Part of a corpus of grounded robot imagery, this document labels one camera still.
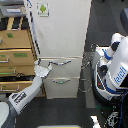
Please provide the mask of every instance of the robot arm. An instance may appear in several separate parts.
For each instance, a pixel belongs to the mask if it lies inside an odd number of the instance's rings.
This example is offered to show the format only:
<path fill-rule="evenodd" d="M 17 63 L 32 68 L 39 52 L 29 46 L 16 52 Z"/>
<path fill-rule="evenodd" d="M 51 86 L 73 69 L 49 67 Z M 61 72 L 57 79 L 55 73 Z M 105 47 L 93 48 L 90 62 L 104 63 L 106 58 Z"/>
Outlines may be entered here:
<path fill-rule="evenodd" d="M 38 61 L 35 62 L 35 78 L 31 86 L 25 88 L 21 92 L 12 93 L 9 96 L 9 102 L 19 115 L 27 104 L 37 95 L 40 91 L 43 79 L 47 77 L 49 72 L 52 70 L 51 65 L 47 68 L 38 65 Z"/>
<path fill-rule="evenodd" d="M 128 89 L 128 37 L 112 36 L 110 47 L 97 47 L 94 53 L 94 91 L 101 100 L 117 102 Z"/>
<path fill-rule="evenodd" d="M 42 85 L 42 79 L 36 76 L 31 86 L 25 88 L 21 92 L 12 93 L 9 101 L 19 115 L 23 108 L 37 95 Z"/>

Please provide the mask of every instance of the white cabinet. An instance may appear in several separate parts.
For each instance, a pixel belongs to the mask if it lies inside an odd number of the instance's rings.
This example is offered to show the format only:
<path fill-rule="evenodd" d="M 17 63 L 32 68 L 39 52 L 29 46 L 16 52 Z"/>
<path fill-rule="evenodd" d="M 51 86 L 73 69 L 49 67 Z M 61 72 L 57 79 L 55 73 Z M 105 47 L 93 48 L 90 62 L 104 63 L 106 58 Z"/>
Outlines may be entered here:
<path fill-rule="evenodd" d="M 47 4 L 46 11 L 49 10 L 49 16 L 39 16 L 39 3 Z M 53 67 L 44 81 L 47 98 L 76 97 L 91 0 L 30 0 L 28 4 L 27 0 L 24 0 L 24 4 L 30 28 L 35 28 L 33 40 L 36 37 L 40 49 L 40 54 L 36 49 L 37 57 L 42 59 L 42 66 L 46 67 L 50 62 Z M 72 80 L 66 83 L 60 81 L 63 84 L 58 84 L 50 81 L 53 78 Z"/>

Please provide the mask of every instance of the wooden drawer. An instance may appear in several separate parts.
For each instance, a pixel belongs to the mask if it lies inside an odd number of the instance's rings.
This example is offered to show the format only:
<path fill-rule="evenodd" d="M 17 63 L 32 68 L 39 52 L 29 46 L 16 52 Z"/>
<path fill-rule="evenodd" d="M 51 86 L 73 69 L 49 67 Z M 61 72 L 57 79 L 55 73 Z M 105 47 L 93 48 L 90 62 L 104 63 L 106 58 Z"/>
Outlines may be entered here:
<path fill-rule="evenodd" d="M 0 31 L 0 49 L 5 48 L 31 48 L 28 30 Z"/>
<path fill-rule="evenodd" d="M 16 76 L 16 75 L 35 75 L 34 65 L 32 66 L 14 66 L 0 67 L 0 76 Z"/>
<path fill-rule="evenodd" d="M 34 65 L 31 49 L 0 50 L 0 66 Z"/>
<path fill-rule="evenodd" d="M 76 98 L 79 78 L 45 79 L 44 87 L 47 99 Z"/>
<path fill-rule="evenodd" d="M 19 92 L 30 86 L 33 81 L 0 82 L 0 93 Z"/>
<path fill-rule="evenodd" d="M 82 65 L 82 59 L 42 59 L 40 65 L 47 67 L 51 63 L 52 71 L 48 78 L 60 77 L 79 77 Z"/>

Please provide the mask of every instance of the drawer handle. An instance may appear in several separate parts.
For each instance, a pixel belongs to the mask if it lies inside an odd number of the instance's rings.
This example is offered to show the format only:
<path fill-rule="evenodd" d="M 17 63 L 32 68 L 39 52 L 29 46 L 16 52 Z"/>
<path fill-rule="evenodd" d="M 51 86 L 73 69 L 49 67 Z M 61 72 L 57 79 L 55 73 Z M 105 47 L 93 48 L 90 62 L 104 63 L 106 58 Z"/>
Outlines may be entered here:
<path fill-rule="evenodd" d="M 16 90 L 3 90 L 3 87 L 4 87 L 4 86 L 1 86 L 1 90 L 0 90 L 0 91 L 2 91 L 2 92 L 17 92 L 17 91 L 19 91 L 19 89 L 20 89 L 19 85 L 18 85 L 18 88 L 17 88 Z"/>
<path fill-rule="evenodd" d="M 15 74 L 16 70 L 14 70 L 14 72 L 2 72 L 0 73 L 0 75 L 11 75 L 11 74 Z"/>
<path fill-rule="evenodd" d="M 55 82 L 55 83 L 57 83 L 57 84 L 64 84 L 64 83 L 66 83 L 66 82 L 68 82 L 68 81 L 70 81 L 70 79 L 64 79 L 64 80 L 62 80 L 62 81 L 60 81 L 60 80 L 52 80 L 52 82 Z"/>
<path fill-rule="evenodd" d="M 9 62 L 9 59 L 7 58 L 6 61 L 0 61 L 0 63 L 8 63 Z"/>
<path fill-rule="evenodd" d="M 62 62 L 62 63 L 57 63 L 57 62 L 51 61 L 50 63 L 55 64 L 55 65 L 65 65 L 65 64 L 68 64 L 68 63 L 70 63 L 70 62 L 71 62 L 71 60 L 68 60 L 68 61 Z"/>

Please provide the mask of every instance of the floor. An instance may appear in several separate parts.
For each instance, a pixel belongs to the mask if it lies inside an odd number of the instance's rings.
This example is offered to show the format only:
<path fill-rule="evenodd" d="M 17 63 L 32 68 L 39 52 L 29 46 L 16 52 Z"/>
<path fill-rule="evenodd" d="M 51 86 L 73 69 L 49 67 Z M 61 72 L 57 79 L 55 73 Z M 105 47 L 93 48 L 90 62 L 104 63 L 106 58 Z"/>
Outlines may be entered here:
<path fill-rule="evenodd" d="M 127 35 L 120 22 L 120 12 L 126 7 L 128 7 L 127 0 L 124 2 L 106 0 L 103 3 L 92 0 L 81 79 L 91 80 L 90 67 L 86 67 L 86 58 L 92 59 L 92 44 L 108 46 L 111 44 L 112 34 L 119 32 Z M 79 85 L 82 90 L 90 89 L 89 81 L 80 80 Z M 96 106 L 92 90 L 86 93 L 79 90 L 76 99 L 34 98 L 17 116 L 16 128 L 36 128 L 41 125 L 79 125 L 81 128 L 92 128 L 91 115 L 98 117 L 103 128 L 108 112 L 105 110 L 102 114 L 100 107 L 96 109 Z"/>

